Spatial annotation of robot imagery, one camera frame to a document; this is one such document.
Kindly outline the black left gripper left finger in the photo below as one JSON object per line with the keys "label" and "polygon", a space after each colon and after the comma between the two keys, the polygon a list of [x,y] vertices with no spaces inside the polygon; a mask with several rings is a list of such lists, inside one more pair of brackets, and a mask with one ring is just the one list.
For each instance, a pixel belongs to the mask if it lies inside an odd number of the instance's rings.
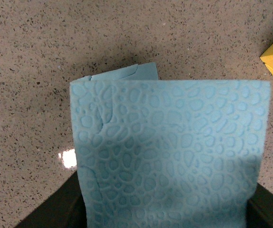
{"label": "black left gripper left finger", "polygon": [[74,172],[55,193],[26,216],[16,227],[86,228],[86,207],[77,172]]}

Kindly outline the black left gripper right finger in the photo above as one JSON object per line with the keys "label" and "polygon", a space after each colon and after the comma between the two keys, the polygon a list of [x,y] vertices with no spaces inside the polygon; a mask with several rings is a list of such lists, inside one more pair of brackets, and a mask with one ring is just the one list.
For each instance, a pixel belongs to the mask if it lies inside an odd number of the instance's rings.
{"label": "black left gripper right finger", "polygon": [[246,192],[245,228],[273,228],[273,194],[259,183],[243,186]]}

